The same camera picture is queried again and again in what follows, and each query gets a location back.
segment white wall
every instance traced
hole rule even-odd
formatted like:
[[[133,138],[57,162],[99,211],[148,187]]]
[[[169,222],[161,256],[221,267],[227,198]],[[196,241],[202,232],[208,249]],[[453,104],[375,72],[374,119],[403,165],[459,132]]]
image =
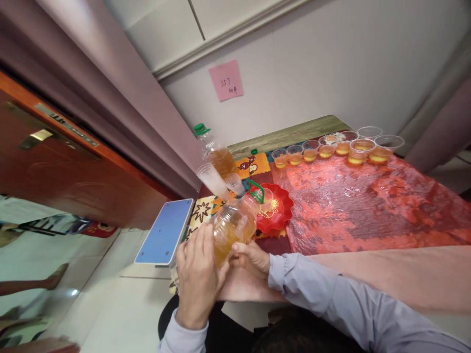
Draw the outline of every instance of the white wall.
[[[160,83],[228,145],[328,114],[397,133],[470,26],[467,0],[315,0]],[[219,102],[208,69],[232,59],[244,96]]]

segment pink tablecloth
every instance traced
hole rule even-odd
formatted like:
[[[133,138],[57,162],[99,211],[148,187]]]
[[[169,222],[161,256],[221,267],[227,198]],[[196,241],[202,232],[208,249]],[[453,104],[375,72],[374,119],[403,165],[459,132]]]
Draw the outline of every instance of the pink tablecloth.
[[[471,246],[344,252],[309,256],[421,312],[471,314]],[[281,302],[280,293],[233,270],[220,300]]]

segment red plastic tray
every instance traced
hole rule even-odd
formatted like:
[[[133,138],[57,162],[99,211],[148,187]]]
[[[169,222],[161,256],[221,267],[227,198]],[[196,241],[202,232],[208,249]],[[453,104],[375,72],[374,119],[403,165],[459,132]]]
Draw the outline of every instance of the red plastic tray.
[[[257,215],[257,228],[262,233],[268,233],[272,229],[283,229],[285,223],[293,217],[291,209],[294,202],[289,198],[289,192],[277,184],[263,183],[260,186],[273,192],[273,208],[266,213],[260,212]],[[256,189],[257,187],[253,187],[250,191],[254,192]]]

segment hand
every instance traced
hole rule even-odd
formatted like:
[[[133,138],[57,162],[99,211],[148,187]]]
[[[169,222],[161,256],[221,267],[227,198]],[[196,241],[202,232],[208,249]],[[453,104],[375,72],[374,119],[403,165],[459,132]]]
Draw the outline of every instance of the hand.
[[[270,255],[264,252],[255,241],[250,239],[247,244],[234,243],[232,251],[234,255],[230,260],[231,266],[244,268],[257,278],[268,279]]]
[[[229,270],[218,270],[211,224],[203,224],[177,251],[180,304],[175,319],[190,330],[203,329]]]

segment red sequin tablecloth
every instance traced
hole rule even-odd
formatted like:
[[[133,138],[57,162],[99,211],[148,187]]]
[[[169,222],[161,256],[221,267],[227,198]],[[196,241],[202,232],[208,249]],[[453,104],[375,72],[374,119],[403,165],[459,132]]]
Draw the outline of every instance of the red sequin tablecloth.
[[[270,167],[294,200],[286,227],[292,252],[471,245],[471,205],[394,155],[385,165],[352,167],[334,155]]]

